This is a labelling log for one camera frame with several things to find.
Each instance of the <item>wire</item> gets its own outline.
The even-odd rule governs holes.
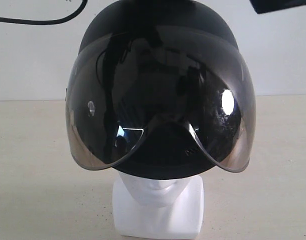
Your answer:
[[[86,7],[88,4],[88,0],[82,0],[81,5],[78,9],[73,12],[72,14],[56,19],[56,20],[26,20],[26,19],[16,19],[16,18],[7,18],[7,17],[0,17],[0,23],[8,23],[8,24],[24,24],[24,25],[56,25],[56,24],[63,24],[66,23],[75,17],[77,17]]]

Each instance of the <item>white mannequin head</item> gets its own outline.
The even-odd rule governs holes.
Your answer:
[[[153,180],[119,171],[128,192],[140,205],[162,208],[172,205],[189,184],[191,177]]]

